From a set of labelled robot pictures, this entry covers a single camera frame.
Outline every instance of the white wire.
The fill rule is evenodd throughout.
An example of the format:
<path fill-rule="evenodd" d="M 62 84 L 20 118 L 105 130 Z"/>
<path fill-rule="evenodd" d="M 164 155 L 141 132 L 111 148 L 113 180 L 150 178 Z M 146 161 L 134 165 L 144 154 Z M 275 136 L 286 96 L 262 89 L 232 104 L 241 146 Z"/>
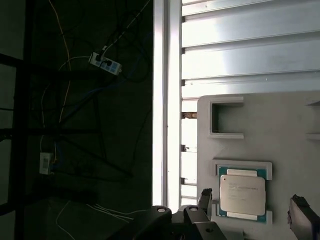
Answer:
<path fill-rule="evenodd" d="M 110 212 L 108 212 L 108 211 L 97 209 L 97 208 L 95 208 L 95 207 L 93 207 L 93 206 L 90 206 L 89 204 L 87 204 L 87 206 L 88 206 L 89 208 L 92 208 L 93 210 L 96 210 L 96 211 L 98 211 L 98 212 L 101 212 L 101 213 L 110 215 L 110 216 L 112 216 L 112 217 L 115 217 L 116 219 L 120 219 L 120 220 L 122 220 L 122 221 L 125 221 L 126 223 L 129 223 L 127 220 L 121 218 L 121 216 L 119 217 L 119 215 L 114 215 L 114 214 L 112 214 L 112 213 L 110 213 Z"/>
<path fill-rule="evenodd" d="M 119 217 L 119 218 L 123 218 L 123 219 L 129 219 L 129 220 L 133 220 L 134 218 L 132 217 L 128 217 L 128 216 L 122 216 L 122 215 L 117 215 L 117 214 L 113 214 L 111 212 L 109 212 L 108 210 L 104 209 L 104 208 L 101 208 L 99 206 L 93 206 L 95 209 L 100 209 L 102 211 L 104 211 L 105 213 L 108 213 L 108 214 L 111 214 L 113 216 L 116 216 L 116 217 Z"/>
<path fill-rule="evenodd" d="M 121 211 L 116 211 L 113 209 L 109 209 L 109 208 L 105 208 L 103 206 L 100 206 L 99 204 L 96 204 L 96 206 L 98 206 L 100 209 L 106 210 L 106 211 L 111 211 L 111 212 L 115 212 L 117 214 L 122 214 L 122 215 L 131 215 L 131 214 L 135 214 L 135 213 L 140 213 L 140 212 L 145 212 L 146 210 L 137 210 L 137 211 L 132 211 L 132 212 L 121 212 Z"/>
<path fill-rule="evenodd" d="M 90 56 L 74 56 L 72 58 L 69 59 L 69 61 L 73 60 L 73 59 L 89 59 Z M 66 65 L 69 61 L 66 61 L 64 64 L 62 64 L 62 66 L 59 68 L 59 71 L 64 67 L 64 65 Z M 49 88 L 50 84 L 45 88 L 45 90 L 43 91 L 42 97 L 41 97 L 41 113 L 42 113 L 42 125 L 43 128 L 45 127 L 45 113 L 44 113 L 44 97 L 46 94 L 47 89 Z M 40 153 L 42 153 L 42 141 L 44 140 L 44 135 L 41 136 L 40 139 Z"/>
<path fill-rule="evenodd" d="M 66 65 L 69 61 L 73 60 L 73 59 L 89 59 L 90 56 L 74 56 L 72 58 L 70 58 L 68 61 L 66 61 L 64 64 L 61 65 L 61 67 L 59 68 L 59 71 L 64 67 L 64 65 Z"/>
<path fill-rule="evenodd" d="M 70 203 L 70 201 L 68 201 L 68 202 L 64 205 L 64 207 L 61 209 L 61 211 L 59 212 L 58 216 L 57 216 L 56 219 L 55 219 L 55 224 L 56 224 L 62 231 L 64 231 L 66 234 L 68 234 L 68 235 L 70 236 L 70 238 L 72 238 L 73 240 L 75 240 L 75 238 L 74 238 L 67 230 L 65 230 L 62 226 L 60 226 L 59 223 L 58 223 L 58 219 L 59 219 L 60 215 L 62 214 L 62 212 L 65 210 L 66 206 L 67 206 L 69 203 Z"/>
<path fill-rule="evenodd" d="M 143 10 L 146 8 L 146 6 L 150 3 L 151 0 L 148 0 L 145 5 L 143 6 L 143 8 L 140 10 L 140 12 L 135 16 L 135 18 L 132 19 L 132 21 L 128 24 L 128 26 L 126 26 L 126 29 L 128 29 L 131 24 L 137 19 L 137 17 L 143 12 Z M 104 56 L 106 54 L 106 52 L 116 43 L 118 42 L 118 40 L 125 34 L 126 30 L 124 30 L 121 35 L 112 43 L 110 44 L 103 52 L 102 56 Z"/>
<path fill-rule="evenodd" d="M 41 97 L 41 113 L 42 113 L 42 126 L 43 128 L 45 128 L 45 113 L 44 113 L 44 97 L 46 94 L 47 89 L 49 88 L 50 84 L 48 84 L 48 86 L 46 86 L 45 90 L 43 91 L 42 97 Z M 42 141 L 44 139 L 44 135 L 41 136 L 41 140 L 40 140 L 40 153 L 42 153 Z"/>

